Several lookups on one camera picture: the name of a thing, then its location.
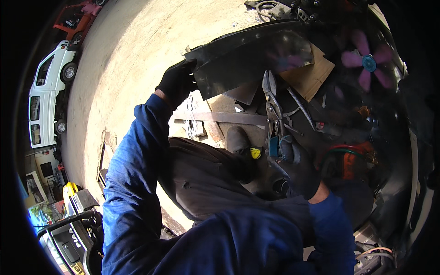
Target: window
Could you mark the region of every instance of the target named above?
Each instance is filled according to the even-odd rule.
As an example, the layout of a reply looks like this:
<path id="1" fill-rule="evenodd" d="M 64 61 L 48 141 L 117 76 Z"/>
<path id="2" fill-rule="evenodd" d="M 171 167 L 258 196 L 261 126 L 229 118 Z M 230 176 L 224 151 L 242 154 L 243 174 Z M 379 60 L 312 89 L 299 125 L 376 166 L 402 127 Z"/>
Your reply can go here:
<path id="1" fill-rule="evenodd" d="M 32 139 L 33 144 L 40 144 L 41 143 L 41 136 L 40 136 L 40 125 L 34 124 L 30 126 L 30 137 Z"/>
<path id="2" fill-rule="evenodd" d="M 29 115 L 32 121 L 40 119 L 40 97 L 32 96 L 30 98 Z"/>
<path id="3" fill-rule="evenodd" d="M 38 70 L 37 73 L 37 86 L 42 86 L 46 83 L 46 76 L 49 70 L 49 67 L 52 63 L 52 59 L 54 58 L 54 55 L 52 55 L 51 57 L 49 57 L 49 59 L 46 60 L 46 62 L 44 62 L 41 67 L 40 70 Z"/>
<path id="4" fill-rule="evenodd" d="M 41 173 L 43 177 L 47 178 L 48 176 L 53 176 L 54 170 L 52 169 L 52 163 L 46 162 L 40 165 Z"/>

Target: sleeve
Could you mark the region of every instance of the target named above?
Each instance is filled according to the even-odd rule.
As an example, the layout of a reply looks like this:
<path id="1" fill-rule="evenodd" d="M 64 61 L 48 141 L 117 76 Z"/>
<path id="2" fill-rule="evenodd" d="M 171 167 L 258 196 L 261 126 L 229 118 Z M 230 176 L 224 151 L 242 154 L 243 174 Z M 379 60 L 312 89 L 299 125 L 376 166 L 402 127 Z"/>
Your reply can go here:
<path id="1" fill-rule="evenodd" d="M 116 149 L 106 176 L 102 274 L 146 272 L 161 259 L 161 207 L 156 185 L 161 157 L 169 146 L 172 111 L 153 94 L 135 107 L 134 114 L 136 118 Z"/>
<path id="2" fill-rule="evenodd" d="M 353 274 L 355 238 L 342 199 L 330 192 L 324 201 L 309 204 L 309 208 L 316 235 L 316 250 L 309 261 L 315 262 L 319 274 Z"/>

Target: white van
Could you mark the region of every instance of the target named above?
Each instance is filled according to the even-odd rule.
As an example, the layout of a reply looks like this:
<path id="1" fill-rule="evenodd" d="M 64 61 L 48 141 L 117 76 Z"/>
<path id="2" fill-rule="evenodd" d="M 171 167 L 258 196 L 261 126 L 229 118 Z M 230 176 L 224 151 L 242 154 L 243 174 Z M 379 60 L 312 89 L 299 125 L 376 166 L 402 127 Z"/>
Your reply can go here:
<path id="1" fill-rule="evenodd" d="M 59 92 L 66 88 L 66 83 L 71 82 L 77 73 L 77 65 L 72 62 L 75 53 L 69 50 L 69 41 L 63 40 L 37 67 L 29 92 L 29 135 L 32 148 L 56 144 L 55 131 L 62 134 L 67 130 L 63 112 L 55 112 L 55 109 L 56 103 L 62 102 L 57 100 Z"/>

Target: van wheel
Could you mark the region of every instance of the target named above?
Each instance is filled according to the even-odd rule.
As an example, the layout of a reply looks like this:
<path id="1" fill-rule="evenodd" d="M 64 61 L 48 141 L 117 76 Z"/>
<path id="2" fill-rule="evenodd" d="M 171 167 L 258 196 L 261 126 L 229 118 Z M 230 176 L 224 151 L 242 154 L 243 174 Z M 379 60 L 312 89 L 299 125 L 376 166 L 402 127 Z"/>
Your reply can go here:
<path id="1" fill-rule="evenodd" d="M 67 63 L 61 71 L 61 80 L 64 83 L 71 82 L 77 74 L 78 65 L 73 62 Z"/>
<path id="2" fill-rule="evenodd" d="M 55 124 L 55 130 L 58 134 L 63 134 L 67 131 L 67 123 L 64 119 L 60 119 Z"/>

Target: blue long-sleeve shirt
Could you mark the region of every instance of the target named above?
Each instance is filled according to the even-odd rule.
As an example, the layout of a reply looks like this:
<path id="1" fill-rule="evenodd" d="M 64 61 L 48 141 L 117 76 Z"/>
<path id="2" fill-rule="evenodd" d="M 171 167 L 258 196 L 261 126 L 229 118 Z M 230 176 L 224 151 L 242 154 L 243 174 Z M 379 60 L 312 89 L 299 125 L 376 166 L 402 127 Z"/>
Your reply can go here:
<path id="1" fill-rule="evenodd" d="M 102 274 L 353 274 L 351 224 L 332 193 L 309 206 L 314 263 L 303 261 L 298 227 L 264 207 L 217 213 L 181 236 L 160 239 L 157 171 L 169 146 L 171 115 L 156 95 L 136 106 L 136 119 L 110 162 Z"/>

